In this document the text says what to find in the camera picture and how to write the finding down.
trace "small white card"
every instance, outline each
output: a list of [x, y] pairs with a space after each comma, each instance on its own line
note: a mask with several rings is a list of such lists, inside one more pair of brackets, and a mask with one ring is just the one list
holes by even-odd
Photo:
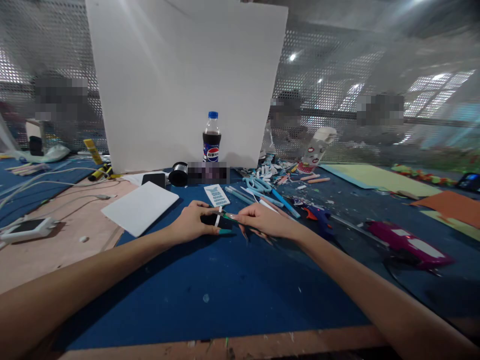
[[229, 198], [225, 195], [220, 185], [205, 186], [204, 189], [214, 208], [230, 204]]
[[399, 236], [409, 236], [410, 235], [408, 232], [406, 232], [403, 229], [393, 229], [392, 231]]

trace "human arm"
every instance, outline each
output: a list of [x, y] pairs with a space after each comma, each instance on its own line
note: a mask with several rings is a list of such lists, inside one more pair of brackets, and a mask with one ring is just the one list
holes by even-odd
[[169, 248], [201, 235], [218, 235], [200, 216], [216, 208], [192, 201], [160, 231], [51, 272], [0, 295], [0, 354], [16, 359], [67, 318]]
[[295, 242], [347, 293], [403, 359], [480, 358], [478, 347], [432, 311], [275, 208], [280, 214], [253, 204], [235, 220]]

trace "yellow paper sheet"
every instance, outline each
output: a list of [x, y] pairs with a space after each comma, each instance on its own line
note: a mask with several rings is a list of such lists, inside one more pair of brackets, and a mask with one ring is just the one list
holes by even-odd
[[404, 190], [418, 197], [432, 196], [442, 192], [436, 187], [372, 165], [330, 165], [330, 167], [366, 185], [378, 186], [388, 191]]
[[425, 211], [420, 211], [421, 213], [441, 222], [444, 223], [445, 225], [448, 225], [451, 228], [454, 228], [455, 230], [458, 230], [459, 232], [474, 238], [477, 241], [480, 241], [480, 230], [470, 226], [464, 222], [458, 221], [454, 218], [449, 218], [448, 222], [445, 222], [443, 219], [440, 218], [442, 214], [440, 214], [438, 211], [431, 211], [431, 210], [425, 210]]

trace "white sticker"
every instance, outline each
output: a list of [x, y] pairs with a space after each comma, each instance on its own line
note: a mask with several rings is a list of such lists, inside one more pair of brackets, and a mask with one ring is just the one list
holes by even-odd
[[214, 208], [230, 204], [229, 198], [225, 195], [220, 185], [205, 186], [204, 189]]
[[410, 234], [403, 229], [393, 229], [392, 231], [399, 236], [410, 236]]
[[443, 255], [436, 248], [428, 245], [425, 241], [414, 238], [414, 239], [408, 239], [408, 242], [411, 245], [413, 245], [415, 248], [417, 248], [418, 250], [424, 252], [427, 255], [430, 255], [432, 258], [444, 258], [445, 257], [445, 255]]

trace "white paper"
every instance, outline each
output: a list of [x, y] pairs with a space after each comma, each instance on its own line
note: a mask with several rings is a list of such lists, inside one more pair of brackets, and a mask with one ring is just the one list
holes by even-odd
[[116, 173], [202, 161], [218, 112], [220, 161], [256, 166], [286, 7], [232, 0], [87, 0]]
[[104, 207], [101, 212], [134, 237], [139, 237], [178, 198], [177, 194], [149, 181]]
[[142, 186], [144, 175], [148, 175], [148, 174], [165, 174], [166, 181], [168, 181], [168, 177], [170, 173], [165, 171], [151, 171], [151, 172], [143, 172], [140, 174], [123, 175], [121, 178], [129, 181], [133, 185]]

